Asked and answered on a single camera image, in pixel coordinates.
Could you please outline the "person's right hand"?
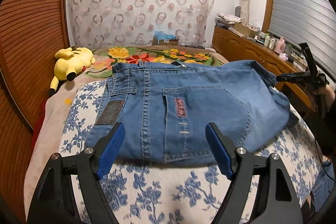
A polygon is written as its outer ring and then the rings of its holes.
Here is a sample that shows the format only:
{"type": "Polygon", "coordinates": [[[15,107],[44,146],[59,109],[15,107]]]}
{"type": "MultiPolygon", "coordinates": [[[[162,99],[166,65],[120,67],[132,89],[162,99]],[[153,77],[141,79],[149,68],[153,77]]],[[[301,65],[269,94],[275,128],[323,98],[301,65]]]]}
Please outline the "person's right hand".
{"type": "Polygon", "coordinates": [[[313,99],[311,106],[317,107],[317,99],[320,98],[322,102],[322,109],[327,113],[333,102],[335,101],[335,92],[330,85],[325,85],[313,91],[313,99]]]}

